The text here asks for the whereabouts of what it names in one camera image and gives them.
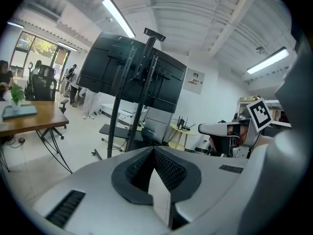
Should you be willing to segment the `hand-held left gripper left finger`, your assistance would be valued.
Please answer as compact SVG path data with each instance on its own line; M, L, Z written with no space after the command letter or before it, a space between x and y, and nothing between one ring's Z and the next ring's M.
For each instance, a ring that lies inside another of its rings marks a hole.
M151 205L130 203L113 188L111 176L120 163L143 152L137 149L88 164L64 178L34 204L33 209L46 218L72 191L84 197L62 233L78 235L164 235L165 222Z

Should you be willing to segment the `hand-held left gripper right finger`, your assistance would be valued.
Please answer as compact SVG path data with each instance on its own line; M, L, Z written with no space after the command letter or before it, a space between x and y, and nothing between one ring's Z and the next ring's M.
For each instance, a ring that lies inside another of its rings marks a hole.
M163 147L173 155L194 163L201 170L201 183L193 196L178 203L176 210L188 222L195 221L212 208L237 181L240 173L220 169L222 165L244 168L248 159L212 157ZM171 194L154 171L154 211L169 225Z

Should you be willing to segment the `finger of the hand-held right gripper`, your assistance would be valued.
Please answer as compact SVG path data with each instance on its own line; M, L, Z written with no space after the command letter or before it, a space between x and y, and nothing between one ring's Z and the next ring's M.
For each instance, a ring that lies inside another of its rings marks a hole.
M198 132L205 135L240 135L241 129L249 127L250 122L220 122L203 123L198 126Z

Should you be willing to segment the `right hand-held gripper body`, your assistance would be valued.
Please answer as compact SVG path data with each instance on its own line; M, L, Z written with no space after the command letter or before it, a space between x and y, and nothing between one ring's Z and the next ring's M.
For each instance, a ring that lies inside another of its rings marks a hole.
M266 144L269 138L291 128L290 123L280 122L282 108L279 101L271 103L260 98L237 112L231 122L250 122L240 135L209 135L209 155L231 158L249 158L253 150Z

